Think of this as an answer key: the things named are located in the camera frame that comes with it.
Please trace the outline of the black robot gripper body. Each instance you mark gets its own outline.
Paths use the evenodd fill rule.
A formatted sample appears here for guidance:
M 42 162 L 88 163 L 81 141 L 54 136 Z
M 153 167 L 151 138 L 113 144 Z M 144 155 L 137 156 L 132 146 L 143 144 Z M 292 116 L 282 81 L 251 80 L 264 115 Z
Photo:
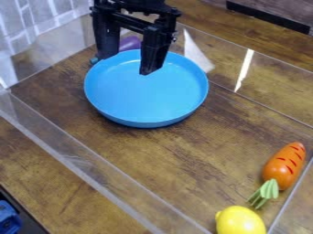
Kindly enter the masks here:
M 180 12 L 164 0 L 92 0 L 93 33 L 119 30 L 120 27 L 141 33 L 147 27 L 156 27 L 164 33 L 176 32 Z

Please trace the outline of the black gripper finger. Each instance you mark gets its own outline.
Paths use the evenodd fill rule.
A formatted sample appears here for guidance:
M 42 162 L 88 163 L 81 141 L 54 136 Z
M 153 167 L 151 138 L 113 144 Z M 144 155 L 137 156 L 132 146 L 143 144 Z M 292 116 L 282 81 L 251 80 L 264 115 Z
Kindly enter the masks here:
M 157 27 L 148 26 L 143 31 L 140 46 L 139 73 L 149 75 L 163 66 L 165 54 L 171 44 L 171 35 Z
M 92 30 L 96 45 L 96 57 L 107 59 L 119 53 L 120 26 L 113 15 L 92 14 Z

